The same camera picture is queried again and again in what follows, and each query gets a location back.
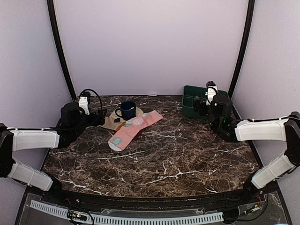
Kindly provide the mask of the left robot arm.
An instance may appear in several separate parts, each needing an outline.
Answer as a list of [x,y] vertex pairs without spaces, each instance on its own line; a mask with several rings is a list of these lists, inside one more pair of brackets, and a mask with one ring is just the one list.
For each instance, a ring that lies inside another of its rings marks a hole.
[[107,110],[90,112],[88,104],[72,102],[60,110],[60,119],[53,128],[12,128],[0,125],[0,176],[37,188],[55,204],[66,201],[62,183],[54,176],[25,165],[13,158],[19,150],[63,149],[84,132],[87,127],[105,123]]

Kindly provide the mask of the pink patterned sock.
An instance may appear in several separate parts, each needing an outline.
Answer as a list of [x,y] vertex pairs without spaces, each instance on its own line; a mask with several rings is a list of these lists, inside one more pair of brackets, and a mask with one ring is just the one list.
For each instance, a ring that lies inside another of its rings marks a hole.
[[133,138],[143,129],[162,120],[163,116],[156,110],[142,114],[126,121],[112,138],[109,139],[109,147],[116,152],[123,151]]

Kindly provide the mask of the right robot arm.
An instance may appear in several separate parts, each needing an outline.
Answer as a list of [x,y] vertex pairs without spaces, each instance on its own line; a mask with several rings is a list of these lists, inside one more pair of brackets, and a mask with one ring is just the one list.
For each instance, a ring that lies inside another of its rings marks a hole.
[[213,97],[194,101],[194,110],[200,115],[206,114],[211,131],[229,143],[275,140],[286,143],[286,150],[267,166],[257,170],[243,184],[239,199],[250,203],[260,189],[279,179],[286,173],[292,173],[300,166],[300,114],[274,119],[235,120],[232,118],[233,103],[229,97],[216,94]]

